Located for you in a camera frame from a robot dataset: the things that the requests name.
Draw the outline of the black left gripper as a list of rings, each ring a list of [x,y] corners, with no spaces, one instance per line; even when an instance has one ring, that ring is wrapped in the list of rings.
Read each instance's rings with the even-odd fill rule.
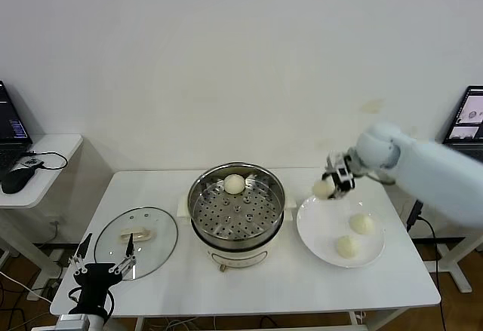
[[[126,274],[136,264],[134,234],[130,233],[125,256],[116,265],[114,263],[85,265],[91,237],[92,234],[89,233],[69,258],[70,265],[75,268],[75,282],[81,287],[76,308],[81,311],[97,311],[98,309],[104,311],[109,288],[120,283],[123,278],[122,274]]]

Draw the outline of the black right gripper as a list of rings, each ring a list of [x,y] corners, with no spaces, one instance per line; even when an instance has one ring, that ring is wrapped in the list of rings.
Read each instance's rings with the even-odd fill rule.
[[[349,168],[352,158],[347,153],[331,153],[327,157],[326,172],[321,176],[322,181],[334,182],[334,190],[328,199],[341,199],[355,188],[355,177]]]

